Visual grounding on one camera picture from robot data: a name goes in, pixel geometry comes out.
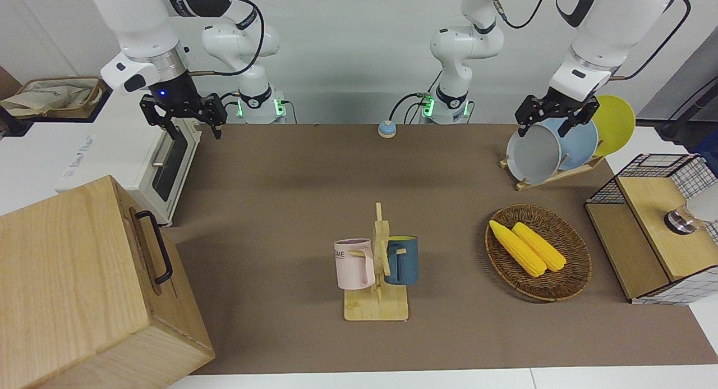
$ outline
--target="cabinet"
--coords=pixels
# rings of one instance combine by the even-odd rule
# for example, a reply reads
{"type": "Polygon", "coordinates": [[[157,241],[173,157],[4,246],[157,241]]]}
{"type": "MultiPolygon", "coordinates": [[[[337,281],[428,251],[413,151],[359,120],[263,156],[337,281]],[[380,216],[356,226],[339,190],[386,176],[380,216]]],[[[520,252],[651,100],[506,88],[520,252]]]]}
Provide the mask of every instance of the cabinet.
{"type": "Polygon", "coordinates": [[[142,209],[106,176],[0,217],[0,389],[167,387],[214,358],[142,209]]]}
{"type": "Polygon", "coordinates": [[[639,155],[586,203],[633,304],[689,304],[718,294],[718,223],[677,235],[664,217],[716,182],[701,157],[639,155]]]}

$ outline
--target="corn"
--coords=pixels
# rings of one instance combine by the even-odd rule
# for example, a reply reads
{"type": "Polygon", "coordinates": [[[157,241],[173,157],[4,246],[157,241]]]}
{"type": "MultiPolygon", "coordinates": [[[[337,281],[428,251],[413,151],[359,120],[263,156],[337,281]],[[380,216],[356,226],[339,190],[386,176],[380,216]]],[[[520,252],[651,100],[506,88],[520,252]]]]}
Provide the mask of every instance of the corn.
{"type": "Polygon", "coordinates": [[[528,244],[514,235],[513,231],[497,221],[489,221],[494,236],[501,245],[511,254],[519,266],[523,267],[531,277],[538,277],[546,272],[546,263],[529,248],[528,244]]]}
{"type": "Polygon", "coordinates": [[[564,255],[559,253],[559,251],[551,246],[541,235],[531,230],[531,228],[524,225],[524,223],[517,222],[516,225],[513,226],[512,231],[528,244],[534,253],[538,254],[539,258],[546,263],[546,266],[551,271],[559,271],[566,266],[566,258],[564,255]]]}

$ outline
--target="pink mug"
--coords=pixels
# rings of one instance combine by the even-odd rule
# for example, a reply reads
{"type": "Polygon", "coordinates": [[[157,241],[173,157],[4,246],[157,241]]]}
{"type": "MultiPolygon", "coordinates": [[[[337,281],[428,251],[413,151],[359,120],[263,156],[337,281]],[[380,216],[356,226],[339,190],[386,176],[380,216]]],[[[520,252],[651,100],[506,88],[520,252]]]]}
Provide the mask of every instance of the pink mug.
{"type": "Polygon", "coordinates": [[[337,264],[337,283],[341,289],[365,289],[376,282],[371,240],[335,241],[334,261],[337,264]]]}

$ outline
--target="brown table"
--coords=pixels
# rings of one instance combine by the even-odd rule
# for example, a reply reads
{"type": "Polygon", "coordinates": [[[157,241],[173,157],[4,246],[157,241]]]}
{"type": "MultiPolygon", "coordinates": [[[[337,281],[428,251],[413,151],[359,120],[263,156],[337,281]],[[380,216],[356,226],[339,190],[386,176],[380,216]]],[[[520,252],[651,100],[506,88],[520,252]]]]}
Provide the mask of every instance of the brown table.
{"type": "Polygon", "coordinates": [[[497,162],[515,126],[226,126],[206,138],[169,233],[217,359],[200,374],[706,364],[688,307],[630,305],[584,201],[592,172],[517,192],[497,162]],[[345,322],[332,243],[370,236],[374,203],[420,237],[408,322],[345,322]],[[488,218],[513,203],[564,217],[592,254],[585,291],[536,304],[487,265],[488,218]]]}

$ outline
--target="wooden mug holder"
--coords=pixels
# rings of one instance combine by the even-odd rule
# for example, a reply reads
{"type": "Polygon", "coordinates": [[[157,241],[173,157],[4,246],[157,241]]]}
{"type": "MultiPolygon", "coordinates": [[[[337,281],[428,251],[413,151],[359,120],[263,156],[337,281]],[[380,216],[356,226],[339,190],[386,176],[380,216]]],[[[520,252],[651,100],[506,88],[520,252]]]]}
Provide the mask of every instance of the wooden mug holder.
{"type": "Polygon", "coordinates": [[[406,286],[395,286],[384,282],[384,276],[392,274],[386,253],[388,243],[389,221],[382,218],[381,203],[377,202],[372,239],[376,283],[366,289],[344,291],[344,319],[355,322],[397,321],[408,318],[406,286]]]}
{"type": "MultiPolygon", "coordinates": [[[[596,146],[596,148],[601,146],[602,142],[603,141],[598,141],[598,145],[596,146]]],[[[561,167],[561,165],[564,164],[564,162],[566,161],[566,159],[568,159],[568,157],[569,157],[569,154],[565,154],[564,157],[561,158],[561,162],[559,162],[559,167],[561,167]]],[[[549,184],[550,182],[565,179],[566,177],[576,176],[577,174],[582,174],[582,172],[592,171],[596,166],[598,166],[598,164],[600,162],[603,161],[604,158],[605,158],[605,156],[591,157],[591,159],[588,162],[586,162],[585,164],[583,164],[582,166],[576,167],[575,169],[571,169],[570,171],[557,170],[554,172],[553,176],[549,177],[548,179],[544,180],[543,182],[537,182],[536,184],[528,184],[526,182],[526,179],[519,180],[518,183],[516,184],[516,190],[517,191],[528,190],[528,189],[531,189],[532,187],[538,187],[539,185],[545,185],[545,184],[549,184]]],[[[498,164],[502,168],[507,168],[508,167],[508,154],[506,155],[506,157],[504,157],[502,159],[502,161],[498,162],[498,164]]]]}

